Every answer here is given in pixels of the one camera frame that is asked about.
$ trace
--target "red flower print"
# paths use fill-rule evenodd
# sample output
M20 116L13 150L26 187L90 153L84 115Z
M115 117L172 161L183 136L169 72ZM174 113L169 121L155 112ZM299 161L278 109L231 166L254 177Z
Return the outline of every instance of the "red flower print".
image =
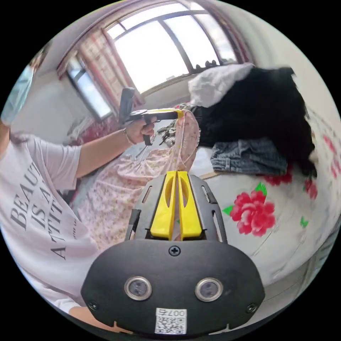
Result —
M339 163L339 161L337 160L337 158L336 158L336 157L334 157L334 165L335 165L335 167L336 167L337 171L339 172L339 174L341 174L341 167L340 167L340 163Z
M264 180L271 186L279 186L281 183L290 184L292 183L292 164L288 165L287 173L279 176L264 176Z
M334 168L333 165L330 166L330 170L331 170L331 172L333 173L334 179L337 179L337 172L336 172L336 170L335 170L335 168Z
M304 182L304 190L309 194L310 199L315 200L318 194L316 184L311 180L307 179Z
M261 237L275 225L275 205L265 202L265 198L260 191L252 191L250 195L244 192L237 196L230 216L233 221L238 221L240 234L252 233Z
M324 135L323 139L324 139L324 142L326 142L329 149L333 152L333 154L336 154L336 148L335 148L333 142L331 142L330 138L328 136Z

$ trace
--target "window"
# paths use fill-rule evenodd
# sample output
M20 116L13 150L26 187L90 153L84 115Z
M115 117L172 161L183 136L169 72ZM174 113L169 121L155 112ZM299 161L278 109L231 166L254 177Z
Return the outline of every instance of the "window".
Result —
M74 57L69 61L67 72L73 85L90 107L96 120L103 120L112 114L112 110L107 101L98 91L92 79L77 58Z
M171 18L165 20L165 23L183 46L192 66L205 68L206 61L213 60L218 63L218 56L209 38L192 16Z
M115 45L139 92L188 74L178 49L157 21L126 34Z
M236 62L220 24L199 4L172 1L107 28L139 92L207 67Z

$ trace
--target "pile of clothes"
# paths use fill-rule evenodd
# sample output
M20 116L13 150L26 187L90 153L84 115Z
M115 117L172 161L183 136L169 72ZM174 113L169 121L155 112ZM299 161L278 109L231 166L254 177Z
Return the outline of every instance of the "pile of clothes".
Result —
M317 177L305 102L290 67L217 66L189 82L200 146L213 148L215 171L283 175L297 164Z

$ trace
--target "window frame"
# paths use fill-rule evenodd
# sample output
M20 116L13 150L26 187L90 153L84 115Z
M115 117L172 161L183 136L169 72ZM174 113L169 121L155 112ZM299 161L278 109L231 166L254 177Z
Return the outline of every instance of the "window frame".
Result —
M97 84L95 84L95 82L92 80L92 78L90 77L89 73L86 71L82 60L78 57L75 56L74 57L78 63L81 66L81 69L79 70L79 72L75 75L75 76L71 76L70 74L70 63L67 65L66 68L66 74L67 77L69 78L69 81L71 82L73 88L76 90L76 92L78 93L78 95L82 98L85 106L87 107L87 109L90 111L92 117L94 118L95 122L97 123L101 123L102 121L104 121L105 119L107 119L109 116L111 115L115 115L112 106L110 105L109 101L107 100L107 97L102 93L101 89L99 89L99 87L97 86ZM78 85L78 80L84 75L87 74L89 76L89 78L91 79L91 82L93 83L94 87L96 88L96 90L99 92L99 94L102 96L103 100L106 102L107 106L110 108L110 112L104 116L100 116L97 112L97 110L93 107L93 105L91 104L91 102L89 101L88 97L86 95L83 94L83 92L81 91L79 85Z
M127 19L127 18L129 18L131 16L134 16L134 15L136 15L138 13L144 12L144 11L149 10L151 8L159 7L160 5L162 6L162 5L169 5L169 4L175 4L175 3L183 5L184 7L187 8L187 10L186 11L184 10L184 11L181 11L181 12L163 14L163 15L160 15L160 16L157 16L157 17L145 20L142 23L139 23L139 24L131 27L130 29L126 29L124 27L124 25L121 24L121 22L124 21L125 19ZM196 68L194 68L194 66L192 65L191 61L189 60L189 57L187 56L187 53L185 52L185 49L183 48L182 44L179 42L178 38L173 33L173 31L170 29L170 27L165 23L165 20L167 20L167 19L171 19L171 18L174 18L174 17L180 17L180 16L191 16L195 20L195 22L199 25L199 27L203 30L203 32L207 36L209 42L211 43L211 45L213 47L213 50L216 53L217 58L218 58L217 65L224 65L223 59L221 58L221 55L220 55L219 50L217 48L217 45L215 44L214 40L212 39L212 37L208 33L208 31L205 28L205 26L196 18L195 15L197 15L197 14L206 14L206 15L211 16L218 23L218 25L220 26L220 28L222 29L222 31L226 35L226 30L224 29L224 27L221 25L221 23L214 16L211 15L211 13L209 11L207 11L206 9L203 9L203 10L191 10L188 7L187 4L184 4L181 1L166 1L166 2L163 2L163 3L154 4L154 5L151 5L151 6L144 7L142 9L140 9L140 10L137 10L135 12L132 12L132 13L129 13L129 14L125 15L124 17L119 18L118 20L115 20L113 23L111 23L110 25L105 27L105 30L107 32L112 27L114 27L115 25L120 25L123 28L124 32L122 34L118 35L116 38L112 38L110 36L110 34L108 34L108 36L111 38L113 43L115 43L115 41L117 41L118 39L122 38L123 36L125 36L129 32L132 32L132 31L134 31L134 30L136 30L136 29L138 29L138 28L140 28L140 27L142 27L142 26L144 26L146 24L149 24L151 22L157 21L165 29L165 31L167 32L167 34L170 36L170 38L172 39L173 43L175 44L177 50L179 51L179 54L181 55L182 59L184 60L185 65L187 67L188 73L186 75L181 75L181 76L172 78L171 80L165 81L165 82L163 82L161 84L158 84L157 86L155 86L155 87L153 87L151 89L148 89L148 90L144 91L142 93L144 96L147 96L147 95L149 95L149 94L151 94L151 93L153 93L153 92L155 92L155 91L157 91L157 90L159 90L161 88L167 87L170 84L176 83L176 81L179 81L179 80L181 80L183 78L187 78L187 77L191 77L191 76L197 75L197 74L199 74L202 71L207 69L206 67L203 67L200 70L197 70ZM230 39L229 35L226 35L226 37L227 37L228 41L231 42L231 39ZM236 63L240 63L240 60L238 59L238 55L236 53L235 53L235 57L236 57Z

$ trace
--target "person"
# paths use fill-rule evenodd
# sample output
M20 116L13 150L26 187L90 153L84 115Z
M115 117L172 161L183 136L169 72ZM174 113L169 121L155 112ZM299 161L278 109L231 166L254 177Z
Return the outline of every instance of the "person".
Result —
M143 135L153 135L154 124L133 121L122 130L74 147L31 135L14 138L10 127L33 75L29 65L0 116L1 232L18 267L44 299L96 327L127 332L97 321L81 298L81 286L99 250L57 191L74 189L77 178L143 142Z

